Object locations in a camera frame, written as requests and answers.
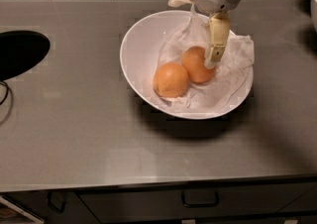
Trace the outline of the orange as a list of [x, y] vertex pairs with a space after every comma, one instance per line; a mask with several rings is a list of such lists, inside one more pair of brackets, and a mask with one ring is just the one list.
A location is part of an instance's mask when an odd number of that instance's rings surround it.
[[153, 78], [153, 89], [161, 97], [174, 98], [182, 95], [189, 84], [186, 69], [175, 62], [160, 66]]
[[208, 82], [216, 72], [216, 68], [208, 69], [204, 65], [205, 49], [202, 47], [191, 47], [185, 51], [181, 63], [188, 72], [189, 78], [196, 84]]

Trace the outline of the white ceramic bowl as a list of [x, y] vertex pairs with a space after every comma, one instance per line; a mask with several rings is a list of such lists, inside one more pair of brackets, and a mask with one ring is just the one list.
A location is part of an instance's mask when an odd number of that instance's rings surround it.
[[146, 102], [168, 115], [184, 119], [208, 119], [229, 113], [238, 107], [248, 96], [254, 79], [251, 69], [245, 82], [230, 97], [220, 110], [213, 111], [180, 107], [173, 109], [153, 90], [153, 76], [157, 70], [159, 48], [164, 39], [175, 28], [189, 19], [187, 11], [163, 11], [152, 14], [137, 22], [125, 35], [121, 49], [120, 62], [130, 86]]

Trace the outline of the white paper napkin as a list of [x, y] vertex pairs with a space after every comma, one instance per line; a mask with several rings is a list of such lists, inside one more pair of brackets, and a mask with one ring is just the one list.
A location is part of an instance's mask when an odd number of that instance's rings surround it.
[[[175, 28], [164, 39], [158, 52], [157, 67], [167, 62], [181, 63], [183, 55], [191, 48], [202, 49], [203, 58], [210, 39], [207, 21], [191, 7], [189, 19], [179, 28]], [[254, 42], [249, 36], [229, 34], [224, 54], [215, 63], [215, 74], [209, 80], [196, 83], [190, 80], [185, 93], [175, 98], [163, 100], [173, 109], [185, 107], [189, 109], [213, 111], [220, 110], [230, 97], [245, 82], [248, 72], [255, 61]]]

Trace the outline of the black round object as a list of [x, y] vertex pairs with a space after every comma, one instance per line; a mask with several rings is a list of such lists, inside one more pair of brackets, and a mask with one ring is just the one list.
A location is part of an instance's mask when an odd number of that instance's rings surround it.
[[0, 34], [0, 79], [18, 76], [36, 66], [48, 54], [50, 40], [34, 31], [8, 31]]

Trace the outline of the dark drawer front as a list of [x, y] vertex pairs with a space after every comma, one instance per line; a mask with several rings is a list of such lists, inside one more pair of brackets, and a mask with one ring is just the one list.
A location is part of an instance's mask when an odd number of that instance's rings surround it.
[[102, 223], [229, 217], [314, 211], [314, 183], [290, 183], [80, 196]]

